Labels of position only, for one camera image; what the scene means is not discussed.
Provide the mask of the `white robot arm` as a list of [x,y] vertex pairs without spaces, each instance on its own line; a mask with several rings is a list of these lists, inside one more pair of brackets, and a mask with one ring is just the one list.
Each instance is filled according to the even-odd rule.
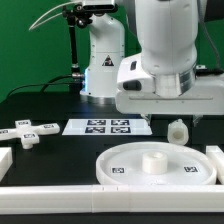
[[123,114],[224,115],[224,72],[197,66],[208,0],[82,0],[93,19],[83,99]]

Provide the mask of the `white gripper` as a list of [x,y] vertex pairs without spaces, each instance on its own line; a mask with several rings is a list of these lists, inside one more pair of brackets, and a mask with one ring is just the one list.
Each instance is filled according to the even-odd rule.
[[152,120],[149,114],[194,115],[194,127],[202,119],[201,115],[224,115],[224,73],[197,77],[194,86],[177,98],[156,95],[152,78],[132,80],[131,86],[133,90],[125,90],[123,83],[118,84],[116,108],[124,114],[143,114],[148,126]]

